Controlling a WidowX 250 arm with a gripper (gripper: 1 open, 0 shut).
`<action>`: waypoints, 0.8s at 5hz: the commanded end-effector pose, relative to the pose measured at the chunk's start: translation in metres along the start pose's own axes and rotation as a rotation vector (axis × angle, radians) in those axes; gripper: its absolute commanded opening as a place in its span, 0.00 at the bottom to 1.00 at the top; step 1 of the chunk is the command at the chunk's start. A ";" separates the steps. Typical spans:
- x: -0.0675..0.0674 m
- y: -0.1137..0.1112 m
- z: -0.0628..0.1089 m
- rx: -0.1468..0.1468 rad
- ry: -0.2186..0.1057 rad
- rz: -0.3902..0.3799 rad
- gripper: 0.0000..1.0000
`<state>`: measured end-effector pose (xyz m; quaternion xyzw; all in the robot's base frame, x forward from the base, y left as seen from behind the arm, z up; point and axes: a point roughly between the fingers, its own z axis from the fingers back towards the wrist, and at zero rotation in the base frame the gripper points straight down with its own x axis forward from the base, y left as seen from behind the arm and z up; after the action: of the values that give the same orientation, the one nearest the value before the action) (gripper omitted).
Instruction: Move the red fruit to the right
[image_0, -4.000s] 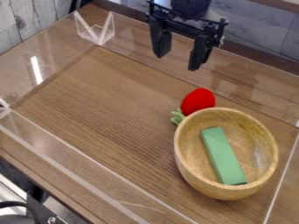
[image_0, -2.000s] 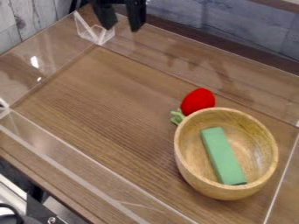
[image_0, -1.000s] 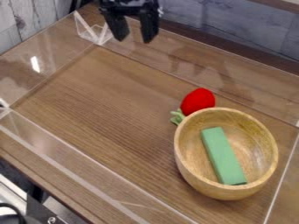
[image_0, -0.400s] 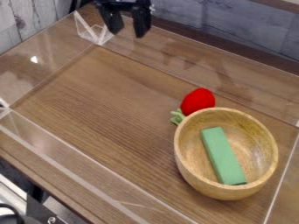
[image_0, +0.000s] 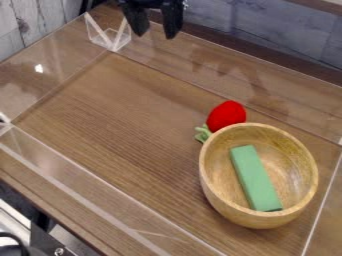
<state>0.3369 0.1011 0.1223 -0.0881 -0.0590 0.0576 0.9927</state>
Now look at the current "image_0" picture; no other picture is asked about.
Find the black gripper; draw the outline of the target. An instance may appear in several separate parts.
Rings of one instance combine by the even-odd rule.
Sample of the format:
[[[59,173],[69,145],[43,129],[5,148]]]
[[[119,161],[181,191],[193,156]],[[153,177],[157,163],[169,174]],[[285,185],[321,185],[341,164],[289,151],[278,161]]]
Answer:
[[[150,29],[150,20],[143,8],[159,9],[164,15],[164,29],[168,39],[174,39],[184,26],[184,7],[188,0],[118,0],[134,33],[142,37]]]

